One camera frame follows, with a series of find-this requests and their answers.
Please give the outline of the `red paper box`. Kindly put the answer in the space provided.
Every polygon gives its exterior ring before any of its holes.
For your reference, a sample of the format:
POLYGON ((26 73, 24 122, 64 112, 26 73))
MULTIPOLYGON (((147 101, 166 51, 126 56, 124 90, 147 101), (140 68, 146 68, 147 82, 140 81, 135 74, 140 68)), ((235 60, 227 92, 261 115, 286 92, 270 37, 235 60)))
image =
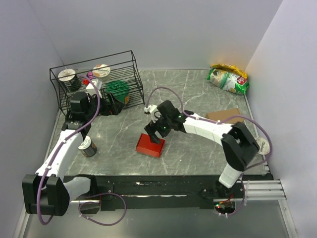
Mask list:
POLYGON ((160 157, 165 144, 164 139, 159 139, 159 144, 150 141, 150 136, 141 133, 136 145, 136 151, 152 157, 160 157))

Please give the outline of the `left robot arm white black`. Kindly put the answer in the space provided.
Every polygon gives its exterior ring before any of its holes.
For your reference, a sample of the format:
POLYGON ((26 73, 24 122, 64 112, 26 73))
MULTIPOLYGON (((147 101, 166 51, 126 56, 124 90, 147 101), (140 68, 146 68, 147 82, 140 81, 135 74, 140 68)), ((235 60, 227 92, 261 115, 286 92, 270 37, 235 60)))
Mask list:
POLYGON ((88 137, 91 123, 99 114, 101 105, 102 99, 98 94, 73 94, 55 147, 35 174, 26 175, 22 180, 28 214, 63 216, 72 200, 81 196, 93 199, 113 190, 113 185, 94 175, 76 175, 64 181, 68 166, 88 137))

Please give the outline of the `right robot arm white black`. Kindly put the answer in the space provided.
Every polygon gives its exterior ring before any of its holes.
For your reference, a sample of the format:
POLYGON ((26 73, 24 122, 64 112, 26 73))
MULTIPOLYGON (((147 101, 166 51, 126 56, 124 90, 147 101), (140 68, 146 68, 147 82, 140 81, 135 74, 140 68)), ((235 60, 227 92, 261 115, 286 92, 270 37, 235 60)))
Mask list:
POLYGON ((158 144, 160 141, 156 132, 161 137, 166 137, 174 130, 195 134, 222 146, 226 166, 215 182, 215 190, 224 198, 233 193, 234 184, 247 170, 249 163, 260 149, 255 138, 242 122, 235 124, 210 122, 194 112, 187 110, 180 112, 169 100, 158 106, 144 107, 144 113, 151 116, 145 131, 152 143, 158 144))

